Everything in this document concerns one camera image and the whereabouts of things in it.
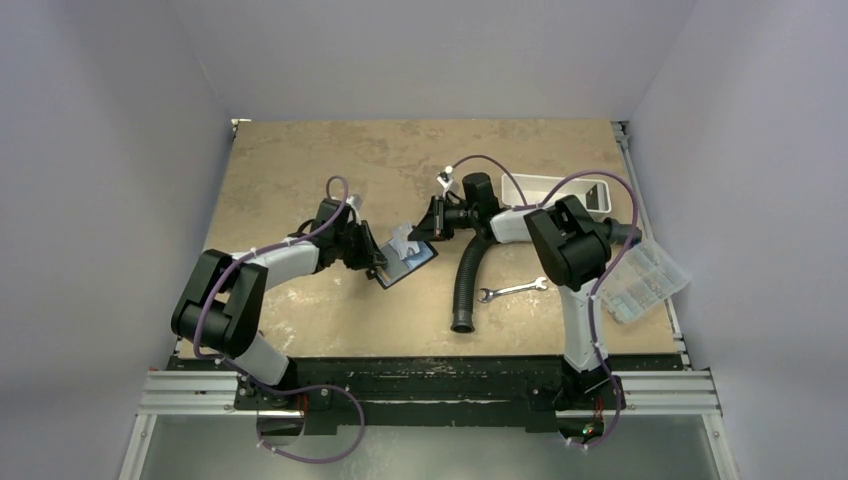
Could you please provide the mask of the silver VIP credit card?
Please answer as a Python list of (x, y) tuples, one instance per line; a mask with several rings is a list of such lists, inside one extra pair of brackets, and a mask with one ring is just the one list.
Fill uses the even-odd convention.
[(401, 260), (415, 256), (420, 252), (420, 246), (417, 241), (410, 240), (409, 235), (413, 231), (413, 226), (410, 222), (405, 222), (392, 229), (392, 237), (389, 241), (390, 246), (395, 250), (397, 256)]

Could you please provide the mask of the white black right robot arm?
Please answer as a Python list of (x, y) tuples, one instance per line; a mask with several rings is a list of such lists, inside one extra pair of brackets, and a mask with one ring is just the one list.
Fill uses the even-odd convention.
[(462, 189), (461, 197), (450, 190), (433, 196), (425, 215), (407, 235), (410, 241), (437, 242), (450, 240), (463, 229), (475, 233), (457, 268), (452, 331), (475, 330), (474, 305), (480, 300), (476, 280), (487, 251), (496, 244), (531, 243), (546, 279), (557, 286), (561, 299), (566, 334), (561, 394), (573, 406), (588, 405), (610, 379), (592, 290), (611, 258), (613, 221), (595, 221), (573, 195), (549, 207), (508, 210), (483, 172), (466, 175)]

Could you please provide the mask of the black leather card holder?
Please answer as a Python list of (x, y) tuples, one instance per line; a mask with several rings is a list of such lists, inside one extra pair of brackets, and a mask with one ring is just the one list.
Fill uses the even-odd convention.
[(387, 264), (383, 268), (379, 268), (376, 273), (366, 272), (367, 278), (376, 280), (383, 289), (391, 288), (438, 256), (437, 250), (429, 242), (417, 241), (420, 252), (415, 256), (401, 260), (390, 246), (390, 239), (379, 246), (382, 253), (387, 257)]

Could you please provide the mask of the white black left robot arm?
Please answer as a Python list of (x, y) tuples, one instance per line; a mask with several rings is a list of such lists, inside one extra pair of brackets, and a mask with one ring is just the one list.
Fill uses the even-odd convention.
[(308, 232), (256, 251), (204, 251), (172, 314), (172, 332), (212, 349), (260, 382), (259, 395), (272, 408), (292, 405), (298, 382), (286, 372), (294, 362), (259, 332), (264, 295), (337, 261), (349, 270), (385, 265), (386, 257), (359, 215), (361, 203), (357, 195), (327, 198), (308, 221)]

